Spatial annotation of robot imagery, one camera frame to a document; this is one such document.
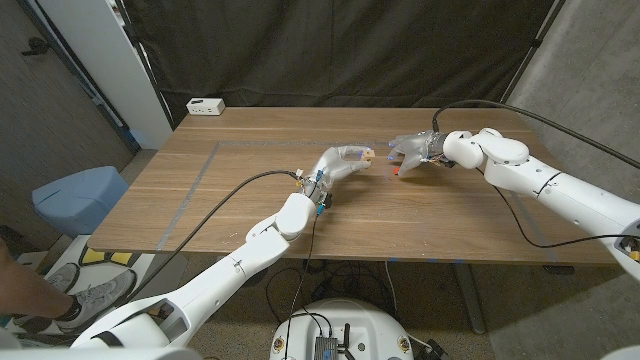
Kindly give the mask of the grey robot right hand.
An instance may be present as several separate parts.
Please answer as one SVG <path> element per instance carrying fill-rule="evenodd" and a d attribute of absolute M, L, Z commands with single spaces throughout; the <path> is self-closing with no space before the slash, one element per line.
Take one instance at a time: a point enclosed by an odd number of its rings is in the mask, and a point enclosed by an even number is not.
<path fill-rule="evenodd" d="M 391 151 L 388 154 L 388 159 L 394 160 L 399 155 L 404 156 L 398 170 L 398 175 L 403 176 L 421 163 L 442 157 L 444 155 L 443 145 L 445 139 L 445 133 L 432 130 L 396 136 L 389 142 Z"/>

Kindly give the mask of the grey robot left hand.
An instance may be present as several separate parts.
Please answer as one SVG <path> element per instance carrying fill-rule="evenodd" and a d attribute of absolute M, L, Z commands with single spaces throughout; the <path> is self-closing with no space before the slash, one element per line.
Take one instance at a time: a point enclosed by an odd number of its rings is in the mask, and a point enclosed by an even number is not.
<path fill-rule="evenodd" d="M 336 181 L 356 171 L 369 168 L 371 161 L 363 159 L 363 155 L 370 151 L 371 148 L 366 146 L 330 147 L 322 154 L 311 173 L 303 180 L 304 189 L 302 192 L 316 201 L 320 194 L 330 190 Z"/>

